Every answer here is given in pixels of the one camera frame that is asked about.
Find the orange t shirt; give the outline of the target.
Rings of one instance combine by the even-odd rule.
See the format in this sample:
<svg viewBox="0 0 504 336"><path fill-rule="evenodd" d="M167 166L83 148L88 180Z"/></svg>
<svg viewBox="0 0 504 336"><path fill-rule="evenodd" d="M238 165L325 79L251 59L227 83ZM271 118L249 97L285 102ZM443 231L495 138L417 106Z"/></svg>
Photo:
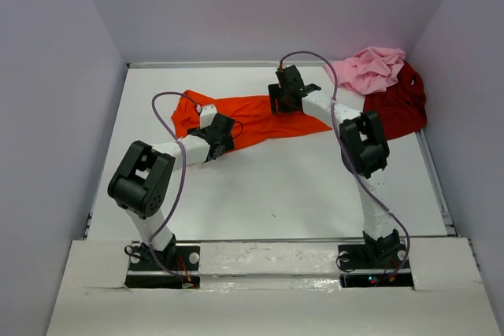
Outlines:
<svg viewBox="0 0 504 336"><path fill-rule="evenodd" d="M321 121L303 113L271 113L269 97L255 95L233 98L211 98L192 90L178 102L171 119L176 135L184 137L199 125L199 116L194 103L215 105L217 111L228 116L238 125L233 127L232 136L236 150L257 145L268 139L294 138L329 131L331 128Z"/></svg>

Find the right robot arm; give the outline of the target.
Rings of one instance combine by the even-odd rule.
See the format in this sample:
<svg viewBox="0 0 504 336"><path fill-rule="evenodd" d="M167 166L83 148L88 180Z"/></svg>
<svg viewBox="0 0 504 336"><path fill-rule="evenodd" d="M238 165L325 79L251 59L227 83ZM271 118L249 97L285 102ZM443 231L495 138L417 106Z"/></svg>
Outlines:
<svg viewBox="0 0 504 336"><path fill-rule="evenodd" d="M273 113L303 113L331 127L342 161L358 184L364 217L362 244L340 248L342 269L400 269L407 260L409 244L401 243L404 225L384 204L384 170L390 149L375 111L362 112L327 96L316 84L304 84L292 65L276 70L277 84L269 85Z"/></svg>

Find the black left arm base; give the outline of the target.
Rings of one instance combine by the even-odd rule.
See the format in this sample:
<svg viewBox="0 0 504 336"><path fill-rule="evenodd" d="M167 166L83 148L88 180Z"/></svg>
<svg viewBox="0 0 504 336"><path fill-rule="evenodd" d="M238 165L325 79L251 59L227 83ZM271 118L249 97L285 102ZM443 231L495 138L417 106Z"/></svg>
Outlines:
<svg viewBox="0 0 504 336"><path fill-rule="evenodd" d="M130 289L193 290L200 287L200 245L177 244L174 256L168 262L154 259L144 244L133 243L124 247L128 268L124 284Z"/></svg>

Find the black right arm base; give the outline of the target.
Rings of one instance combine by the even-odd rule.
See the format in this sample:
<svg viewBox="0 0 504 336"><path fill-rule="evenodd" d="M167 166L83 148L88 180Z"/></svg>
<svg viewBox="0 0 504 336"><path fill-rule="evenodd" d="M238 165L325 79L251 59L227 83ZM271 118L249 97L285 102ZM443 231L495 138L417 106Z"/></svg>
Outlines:
<svg viewBox="0 0 504 336"><path fill-rule="evenodd" d="M343 289L413 288L410 262L405 262L402 268L396 271L405 257L405 246L400 246L390 257L385 257L382 261L374 261L371 257L367 257L364 251L364 244L338 246L335 265L340 271L339 284Z"/></svg>

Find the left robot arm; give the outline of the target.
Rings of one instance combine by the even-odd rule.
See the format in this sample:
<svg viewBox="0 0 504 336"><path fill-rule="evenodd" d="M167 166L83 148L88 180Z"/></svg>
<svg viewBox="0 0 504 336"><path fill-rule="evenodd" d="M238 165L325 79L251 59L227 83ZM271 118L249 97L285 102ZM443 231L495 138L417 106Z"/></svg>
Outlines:
<svg viewBox="0 0 504 336"><path fill-rule="evenodd" d="M179 171L184 181L187 167L216 160L235 148L235 120L218 112L203 118L202 126L173 142L156 146L133 142L107 188L139 232L141 244L136 252L158 269L169 267L176 255L176 236L161 214L172 173Z"/></svg>

